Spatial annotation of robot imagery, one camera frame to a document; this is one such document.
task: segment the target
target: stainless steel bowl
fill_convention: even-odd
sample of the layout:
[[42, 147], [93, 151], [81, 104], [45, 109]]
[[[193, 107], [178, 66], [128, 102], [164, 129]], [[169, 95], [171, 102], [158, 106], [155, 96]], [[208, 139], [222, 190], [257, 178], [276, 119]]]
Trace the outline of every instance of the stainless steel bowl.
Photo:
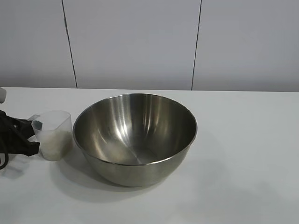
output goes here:
[[125, 186], [159, 182], [182, 162], [197, 132], [178, 102], [150, 94], [101, 100], [77, 118], [74, 138], [91, 166]]

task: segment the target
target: table surface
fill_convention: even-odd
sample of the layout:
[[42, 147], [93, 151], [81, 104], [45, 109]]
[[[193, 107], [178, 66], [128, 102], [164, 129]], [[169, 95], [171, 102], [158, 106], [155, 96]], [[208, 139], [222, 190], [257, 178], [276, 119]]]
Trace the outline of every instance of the table surface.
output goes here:
[[57, 162], [11, 156], [0, 171], [1, 223], [299, 223], [299, 93], [6, 90], [9, 116], [65, 110], [73, 122], [103, 98], [154, 93], [190, 109], [198, 134], [179, 168], [147, 188], [107, 183], [76, 147]]

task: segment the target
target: measuring cup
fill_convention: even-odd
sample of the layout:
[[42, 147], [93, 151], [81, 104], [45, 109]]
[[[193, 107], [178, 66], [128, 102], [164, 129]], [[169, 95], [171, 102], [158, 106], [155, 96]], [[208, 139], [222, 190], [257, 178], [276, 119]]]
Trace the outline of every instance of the measuring cup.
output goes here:
[[30, 118], [40, 142], [43, 157], [58, 161], [72, 149], [71, 115], [66, 111], [49, 111]]

